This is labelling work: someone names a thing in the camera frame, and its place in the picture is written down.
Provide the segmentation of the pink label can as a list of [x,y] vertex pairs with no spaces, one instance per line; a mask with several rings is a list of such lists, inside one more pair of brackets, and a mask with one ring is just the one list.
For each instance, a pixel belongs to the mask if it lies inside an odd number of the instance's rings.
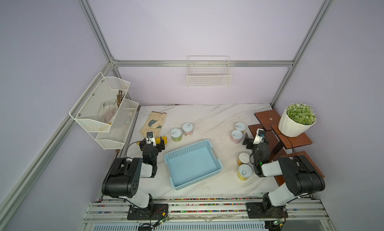
[[194,126],[192,123],[185,123],[182,129],[185,136],[191,136],[194,133]]
[[243,139],[243,133],[239,130],[233,130],[231,132],[231,141],[235,144],[239,144]]

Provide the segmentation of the yellow label can front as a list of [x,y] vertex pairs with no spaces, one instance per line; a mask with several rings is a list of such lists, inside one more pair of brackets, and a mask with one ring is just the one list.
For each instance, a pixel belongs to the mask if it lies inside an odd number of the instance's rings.
[[242,164],[237,170],[237,177],[241,181],[247,181],[253,174],[252,168],[247,164]]

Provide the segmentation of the green label can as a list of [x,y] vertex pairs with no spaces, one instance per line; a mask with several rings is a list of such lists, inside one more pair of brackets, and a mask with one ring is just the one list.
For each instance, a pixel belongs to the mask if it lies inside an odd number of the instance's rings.
[[171,138],[173,142],[180,142],[183,138],[183,132],[179,128],[173,128],[171,130]]

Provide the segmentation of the light blue plastic basket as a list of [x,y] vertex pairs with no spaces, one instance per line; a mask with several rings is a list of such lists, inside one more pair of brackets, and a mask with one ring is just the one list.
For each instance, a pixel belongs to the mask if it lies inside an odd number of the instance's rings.
[[164,156],[173,189],[181,190],[211,178],[223,170],[223,164],[209,140],[171,151]]

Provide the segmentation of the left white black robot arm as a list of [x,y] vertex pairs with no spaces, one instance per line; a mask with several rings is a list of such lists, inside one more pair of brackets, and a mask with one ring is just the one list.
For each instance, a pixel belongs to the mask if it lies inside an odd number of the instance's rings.
[[158,155],[166,149],[167,139],[145,138],[138,144],[143,157],[115,158],[102,183],[102,194],[127,201],[133,208],[151,212],[154,208],[153,198],[139,188],[139,182],[141,178],[156,176]]

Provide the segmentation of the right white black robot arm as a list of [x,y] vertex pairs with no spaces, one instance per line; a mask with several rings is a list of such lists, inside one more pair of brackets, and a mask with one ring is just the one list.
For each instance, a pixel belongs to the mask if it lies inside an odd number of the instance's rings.
[[273,192],[266,193],[257,205],[263,212],[283,208],[301,196],[321,192],[326,184],[323,176],[304,155],[285,156],[270,162],[270,147],[265,134],[251,139],[245,134],[243,145],[252,151],[250,156],[255,174],[260,178],[282,176],[284,183]]

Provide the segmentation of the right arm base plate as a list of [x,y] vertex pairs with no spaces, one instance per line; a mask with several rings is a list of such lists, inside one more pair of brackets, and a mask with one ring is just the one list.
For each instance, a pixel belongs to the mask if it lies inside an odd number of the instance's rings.
[[286,207],[266,206],[263,203],[246,203],[249,219],[281,219],[287,218]]

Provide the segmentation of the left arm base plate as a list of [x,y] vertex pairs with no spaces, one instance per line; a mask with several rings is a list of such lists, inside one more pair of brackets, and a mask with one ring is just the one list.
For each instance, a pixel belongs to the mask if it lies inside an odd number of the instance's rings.
[[161,220],[168,217],[169,205],[168,204],[152,204],[147,208],[138,208],[130,206],[128,211],[127,220],[129,221],[144,221],[144,220]]

